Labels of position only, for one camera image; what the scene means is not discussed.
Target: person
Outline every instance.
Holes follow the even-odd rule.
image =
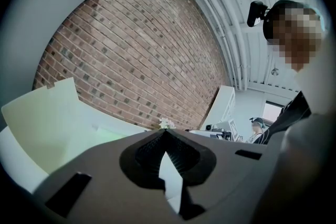
[[[264,121],[262,118],[251,118],[251,126],[254,132],[245,143],[261,144],[263,139],[263,128],[265,128]]]
[[[264,36],[280,57],[301,72],[322,44],[324,20],[316,8],[289,0],[278,1],[264,19]],[[259,144],[268,144],[273,134],[286,131],[292,124],[311,114],[302,91],[280,112],[277,120],[259,136]]]

